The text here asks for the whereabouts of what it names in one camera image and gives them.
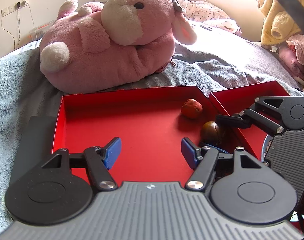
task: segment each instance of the pink stuffed rabbit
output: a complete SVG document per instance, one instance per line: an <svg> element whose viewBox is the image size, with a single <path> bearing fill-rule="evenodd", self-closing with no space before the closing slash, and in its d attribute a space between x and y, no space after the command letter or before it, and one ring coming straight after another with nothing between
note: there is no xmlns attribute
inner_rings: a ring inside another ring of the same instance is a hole
<svg viewBox="0 0 304 240"><path fill-rule="evenodd" d="M196 41L177 0L66 1L40 44L40 69L59 90L91 93L135 82L164 67L174 37Z"/></svg>

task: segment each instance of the yellow plush robe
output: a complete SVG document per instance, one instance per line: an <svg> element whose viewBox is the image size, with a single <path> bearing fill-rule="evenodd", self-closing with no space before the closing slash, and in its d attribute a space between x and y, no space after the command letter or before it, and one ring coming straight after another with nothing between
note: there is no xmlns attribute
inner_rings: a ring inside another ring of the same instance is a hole
<svg viewBox="0 0 304 240"><path fill-rule="evenodd" d="M258 8L265 16L261 44L274 45L284 42L295 33L301 32L294 20L277 0L257 0Z"/></svg>

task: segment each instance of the gray blanket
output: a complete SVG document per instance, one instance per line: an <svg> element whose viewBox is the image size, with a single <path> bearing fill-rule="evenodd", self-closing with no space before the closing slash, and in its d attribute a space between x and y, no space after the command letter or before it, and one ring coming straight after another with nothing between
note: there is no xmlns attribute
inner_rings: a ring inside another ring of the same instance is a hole
<svg viewBox="0 0 304 240"><path fill-rule="evenodd" d="M197 85L208 96L212 91L277 80L291 95L303 95L291 87L297 85L295 81L265 50L225 31L199 27L198 34L195 45L176 45L176 66L118 88ZM0 232L11 223L4 194L29 118L56 116L63 95L45 79L39 66L35 42L0 59Z"/></svg>

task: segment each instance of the red tray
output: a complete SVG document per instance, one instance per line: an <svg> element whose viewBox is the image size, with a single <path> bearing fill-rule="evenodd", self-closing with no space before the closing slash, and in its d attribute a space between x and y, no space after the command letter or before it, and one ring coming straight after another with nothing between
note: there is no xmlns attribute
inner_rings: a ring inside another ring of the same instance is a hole
<svg viewBox="0 0 304 240"><path fill-rule="evenodd" d="M286 97L289 94L277 81L270 81L213 92L209 100L220 114L232 115L250 107L256 97L272 96ZM245 149L260 160L266 133L255 125L248 129L235 129L235 133L241 139Z"/></svg>
<svg viewBox="0 0 304 240"><path fill-rule="evenodd" d="M181 115L189 98L203 106L197 120ZM181 140L199 142L202 125L218 111L196 86L164 87L63 96L53 149L83 152L104 146L115 136L122 140L119 158L110 170L118 185L122 181L179 181L184 185L192 170L181 154ZM240 140L231 131L225 150L233 152ZM85 170L73 174L87 180Z"/></svg>

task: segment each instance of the wall outlet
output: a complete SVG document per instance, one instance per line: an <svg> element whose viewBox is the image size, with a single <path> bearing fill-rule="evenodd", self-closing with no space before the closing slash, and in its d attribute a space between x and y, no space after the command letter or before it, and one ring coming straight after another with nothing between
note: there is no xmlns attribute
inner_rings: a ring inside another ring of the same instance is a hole
<svg viewBox="0 0 304 240"><path fill-rule="evenodd" d="M19 3L20 3L20 8L22 8L22 7L28 5L29 0L21 0L21 1L19 1ZM17 4L18 4L18 2L14 3L14 4L11 4L10 6L2 9L1 10L1 15L2 16L6 16L9 13L12 13L12 12L16 11L18 9L18 5Z"/></svg>

